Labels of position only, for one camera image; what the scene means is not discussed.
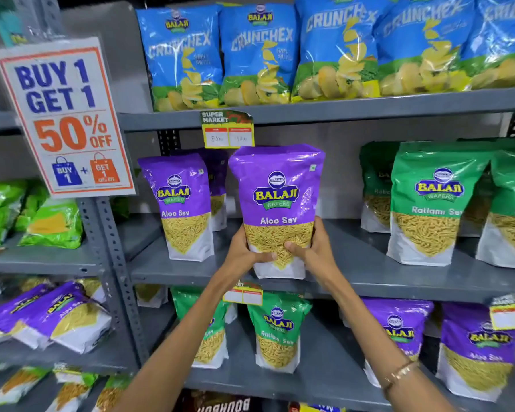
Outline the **person's right hand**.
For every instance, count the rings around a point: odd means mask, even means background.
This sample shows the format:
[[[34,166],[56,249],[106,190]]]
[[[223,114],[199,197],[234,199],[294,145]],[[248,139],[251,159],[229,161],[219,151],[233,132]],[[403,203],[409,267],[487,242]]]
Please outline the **person's right hand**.
[[[339,285],[344,277],[336,264],[330,244],[330,237],[322,218],[319,216],[315,216],[309,248],[312,249],[312,253],[308,258],[301,258],[306,269],[315,276],[317,282],[324,289],[330,292],[333,291],[335,285]]]

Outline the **person's left hand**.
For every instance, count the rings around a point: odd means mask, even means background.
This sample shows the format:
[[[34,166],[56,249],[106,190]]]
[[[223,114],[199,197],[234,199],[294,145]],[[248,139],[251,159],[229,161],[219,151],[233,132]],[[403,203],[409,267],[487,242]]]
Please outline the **person's left hand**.
[[[220,281],[224,292],[232,289],[254,266],[251,264],[252,252],[247,243],[245,226],[242,225],[232,238],[224,263],[214,274],[214,277]]]

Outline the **purple snack packet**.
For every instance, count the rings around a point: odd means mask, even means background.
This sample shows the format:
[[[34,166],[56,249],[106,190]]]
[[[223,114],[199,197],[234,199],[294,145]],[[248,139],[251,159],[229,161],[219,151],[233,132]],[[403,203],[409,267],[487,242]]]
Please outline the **purple snack packet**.
[[[227,226],[226,206],[226,177],[228,153],[222,149],[176,149],[171,151],[173,156],[183,156],[197,153],[203,159],[209,177],[211,200],[211,228],[213,232],[221,231]]]
[[[41,297],[53,288],[51,284],[39,284],[0,305],[0,343],[15,339],[34,350],[48,346],[44,337],[31,331],[26,322],[35,314]]]
[[[412,361],[419,360],[423,332],[434,303],[421,299],[363,298],[391,340]]]
[[[198,153],[138,159],[158,202],[169,258],[203,262],[214,255],[211,195]]]
[[[304,262],[284,244],[311,244],[325,158],[307,144],[243,146],[229,158],[247,244],[256,253],[276,255],[254,264],[258,278],[305,278]]]
[[[497,402],[515,365],[515,330],[496,330],[489,309],[443,302],[436,378],[454,395]]]
[[[70,281],[24,306],[11,336],[34,350],[56,343],[86,354],[110,332],[109,313],[86,296],[81,284]]]

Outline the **person's left forearm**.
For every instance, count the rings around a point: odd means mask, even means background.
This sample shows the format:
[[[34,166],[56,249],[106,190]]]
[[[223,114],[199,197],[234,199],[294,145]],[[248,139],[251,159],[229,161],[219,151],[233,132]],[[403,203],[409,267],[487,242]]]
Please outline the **person's left forearm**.
[[[216,308],[246,270],[222,267],[120,396],[112,412],[172,412]]]

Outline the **person's right forearm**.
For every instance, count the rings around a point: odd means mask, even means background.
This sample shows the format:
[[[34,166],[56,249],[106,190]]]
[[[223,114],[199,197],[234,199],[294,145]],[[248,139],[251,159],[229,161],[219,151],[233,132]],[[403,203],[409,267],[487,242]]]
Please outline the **person's right forearm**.
[[[393,412],[457,412],[417,362],[396,346],[345,278],[330,294],[342,308]]]

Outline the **yellow shelf price tag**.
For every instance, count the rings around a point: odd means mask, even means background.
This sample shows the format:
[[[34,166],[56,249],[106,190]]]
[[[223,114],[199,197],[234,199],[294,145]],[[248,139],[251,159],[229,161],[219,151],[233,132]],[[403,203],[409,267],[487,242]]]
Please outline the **yellow shelf price tag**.
[[[515,293],[494,297],[489,303],[489,316],[495,330],[515,330]]]
[[[224,294],[222,300],[226,303],[261,306],[263,293],[259,284],[239,280],[232,289]]]
[[[230,109],[200,111],[206,149],[239,149],[255,146],[254,119],[246,112]]]

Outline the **grey metal shelf unit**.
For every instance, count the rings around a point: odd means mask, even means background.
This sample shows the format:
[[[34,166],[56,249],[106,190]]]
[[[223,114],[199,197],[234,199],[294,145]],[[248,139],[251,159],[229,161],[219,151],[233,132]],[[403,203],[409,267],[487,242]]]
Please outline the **grey metal shelf unit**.
[[[14,0],[29,43],[56,41],[66,35],[57,0]],[[13,111],[0,111],[0,138],[21,135]],[[112,318],[113,332],[93,351],[77,354],[58,344],[33,350],[16,339],[0,342],[0,364],[43,369],[77,369],[99,375],[133,377],[149,349],[142,334],[139,311],[126,270],[123,235],[119,235],[106,197],[80,198],[76,203],[87,238],[79,249],[19,247],[20,235],[0,247],[0,275],[50,276],[51,279],[100,279]]]
[[[512,111],[515,115],[515,87],[483,89],[463,93],[445,93],[400,98],[376,98],[364,104],[342,105],[336,102],[333,114],[318,111],[318,104],[289,106],[289,111],[249,111],[266,128],[293,126],[300,133],[309,124],[336,124],[347,121],[402,121],[405,118],[446,116],[479,112]],[[217,233],[215,255],[204,262],[170,260],[162,227],[155,216],[153,232],[125,234],[123,243],[134,242],[133,250],[124,249],[124,268],[116,273],[125,292],[135,284],[204,287],[227,254],[232,236],[241,219],[228,221],[226,232]],[[344,277],[361,296],[387,299],[428,299],[437,302],[489,303],[495,297],[515,293],[515,269],[498,268],[474,258],[478,239],[462,238],[456,243],[453,262],[447,267],[405,265],[386,256],[386,234],[367,233],[356,219],[326,219],[327,233]],[[190,389],[251,395],[292,401],[325,402],[368,412],[391,412],[391,406],[378,388],[366,379],[362,366],[364,356],[352,333],[342,325],[337,311],[329,303],[332,296],[316,279],[306,273],[301,279],[257,279],[254,272],[243,280],[259,284],[267,291],[294,292],[320,302],[304,322],[302,338],[311,345],[303,353],[300,367],[292,375],[261,369],[244,360],[254,359],[254,331],[250,321],[234,325],[234,339],[228,340],[230,358],[219,369],[194,369],[185,384]]]

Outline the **white snack packet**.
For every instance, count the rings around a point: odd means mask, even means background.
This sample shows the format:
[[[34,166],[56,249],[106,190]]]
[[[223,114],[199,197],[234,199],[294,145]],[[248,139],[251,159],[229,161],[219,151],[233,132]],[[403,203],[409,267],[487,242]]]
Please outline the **white snack packet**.
[[[163,284],[135,284],[134,290],[139,307],[158,309],[169,301],[167,287]]]

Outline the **brown biscuit pack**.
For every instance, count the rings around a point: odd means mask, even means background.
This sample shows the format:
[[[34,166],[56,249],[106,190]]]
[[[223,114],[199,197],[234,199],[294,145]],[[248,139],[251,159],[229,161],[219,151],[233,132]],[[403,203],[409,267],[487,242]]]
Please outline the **brown biscuit pack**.
[[[183,389],[173,412],[262,412],[258,397]]]

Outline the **blue chips bag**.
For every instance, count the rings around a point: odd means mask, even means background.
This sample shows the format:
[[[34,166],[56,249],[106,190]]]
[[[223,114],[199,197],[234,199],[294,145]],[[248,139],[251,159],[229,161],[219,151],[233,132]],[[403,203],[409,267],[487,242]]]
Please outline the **blue chips bag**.
[[[395,0],[375,28],[381,96],[465,90],[461,49],[474,10],[475,0]]]
[[[476,0],[461,53],[465,90],[515,87],[515,0]]]
[[[226,107],[287,104],[299,60],[293,4],[222,5],[219,14]]]
[[[157,112],[221,106],[219,5],[137,9]]]
[[[295,0],[300,60],[291,102],[380,97],[377,22],[394,0]]]

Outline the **white orange promotion sign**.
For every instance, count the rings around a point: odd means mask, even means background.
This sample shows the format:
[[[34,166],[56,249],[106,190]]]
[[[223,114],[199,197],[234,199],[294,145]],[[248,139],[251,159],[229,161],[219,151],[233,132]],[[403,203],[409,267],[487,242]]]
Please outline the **white orange promotion sign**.
[[[137,194],[98,37],[2,47],[0,74],[51,197]]]

